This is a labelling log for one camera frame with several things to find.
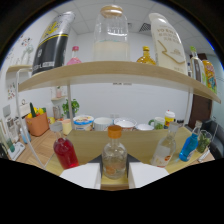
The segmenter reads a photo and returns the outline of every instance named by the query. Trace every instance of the green plant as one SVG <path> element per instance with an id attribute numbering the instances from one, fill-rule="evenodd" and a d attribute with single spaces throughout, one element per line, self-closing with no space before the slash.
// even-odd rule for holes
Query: green plant
<path id="1" fill-rule="evenodd" d="M 79 103 L 77 102 L 76 99 L 73 99 L 71 101 L 71 104 L 72 104 L 72 109 L 74 109 L 74 112 L 77 113 L 79 110 Z M 69 112 L 68 99 L 66 99 L 66 103 L 62 104 L 62 109 L 64 111 L 64 115 L 66 115 L 66 113 Z"/>

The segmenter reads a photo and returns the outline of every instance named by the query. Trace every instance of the red liquid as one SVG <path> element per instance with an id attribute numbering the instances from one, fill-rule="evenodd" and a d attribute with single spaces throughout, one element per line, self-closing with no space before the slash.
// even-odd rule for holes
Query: red liquid
<path id="1" fill-rule="evenodd" d="M 64 169 L 79 165 L 73 144 L 68 139 L 59 138 L 58 141 L 55 141 L 53 147 L 58 160 Z"/>

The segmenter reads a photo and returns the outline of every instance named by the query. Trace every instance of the jar lid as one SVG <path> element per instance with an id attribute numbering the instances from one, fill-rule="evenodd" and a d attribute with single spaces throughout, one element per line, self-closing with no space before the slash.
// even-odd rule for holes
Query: jar lid
<path id="1" fill-rule="evenodd" d="M 148 46 L 143 46 L 143 51 L 149 51 L 149 47 Z"/>
<path id="2" fill-rule="evenodd" d="M 63 129 L 61 122 L 55 122 L 53 124 L 50 124 L 49 126 L 50 126 L 50 130 L 53 132 L 59 132 L 59 131 L 62 131 Z"/>
<path id="3" fill-rule="evenodd" d="M 100 13 L 105 18 L 110 18 L 113 16 L 122 16 L 123 9 L 118 5 L 105 5 L 101 8 Z"/>
<path id="4" fill-rule="evenodd" d="M 172 112 L 172 111 L 167 110 L 166 113 L 165 113 L 165 116 L 173 118 L 173 117 L 175 117 L 175 113 Z"/>
<path id="5" fill-rule="evenodd" d="M 121 137 L 122 127 L 119 125 L 111 125 L 108 127 L 108 136 L 113 139 Z"/>
<path id="6" fill-rule="evenodd" d="M 74 46 L 74 47 L 72 48 L 72 50 L 73 50 L 73 51 L 78 51 L 78 50 L 79 50 L 79 47 L 78 47 L 78 46 Z"/>

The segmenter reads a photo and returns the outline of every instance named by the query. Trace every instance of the bottle cap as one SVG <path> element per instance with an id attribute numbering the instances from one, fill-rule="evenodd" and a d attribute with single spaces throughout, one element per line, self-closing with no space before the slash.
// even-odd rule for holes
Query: bottle cap
<path id="1" fill-rule="evenodd" d="M 179 128 L 179 124 L 177 122 L 170 122 L 168 130 L 172 132 L 177 132 L 178 128 Z"/>
<path id="2" fill-rule="evenodd" d="M 110 18 L 113 16 L 122 16 L 123 9 L 118 5 L 105 5 L 101 10 L 100 13 L 105 18 Z"/>
<path id="3" fill-rule="evenodd" d="M 195 48 L 194 46 L 190 46 L 190 50 L 191 50 L 192 52 L 196 52 L 196 48 Z"/>
<path id="4" fill-rule="evenodd" d="M 78 46 L 74 46 L 74 47 L 72 48 L 72 50 L 73 50 L 73 51 L 78 51 L 78 50 L 79 50 L 79 47 L 78 47 Z"/>
<path id="5" fill-rule="evenodd" d="M 195 127 L 200 128 L 202 126 L 202 122 L 199 120 L 196 120 Z"/>
<path id="6" fill-rule="evenodd" d="M 143 46 L 143 51 L 149 51 L 149 47 L 148 46 Z"/>
<path id="7" fill-rule="evenodd" d="M 121 126 L 119 125 L 111 125 L 108 127 L 108 136 L 113 139 L 117 139 L 121 137 Z"/>
<path id="8" fill-rule="evenodd" d="M 53 132 L 59 132 L 62 131 L 62 123 L 61 122 L 54 122 L 53 124 L 50 124 L 50 130 Z"/>

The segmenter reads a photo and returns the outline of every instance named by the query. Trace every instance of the bowl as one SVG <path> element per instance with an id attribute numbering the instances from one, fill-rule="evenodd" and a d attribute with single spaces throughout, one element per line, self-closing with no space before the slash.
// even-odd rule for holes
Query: bowl
<path id="1" fill-rule="evenodd" d="M 138 129 L 139 131 L 151 131 L 154 129 L 154 127 L 148 124 L 138 124 L 136 126 L 136 129 Z"/>
<path id="2" fill-rule="evenodd" d="M 120 117 L 114 120 L 114 124 L 121 126 L 122 131 L 132 131 L 137 122 L 132 118 Z"/>
<path id="3" fill-rule="evenodd" d="M 91 131 L 94 118 L 89 115 L 80 115 L 73 118 L 75 130 Z"/>

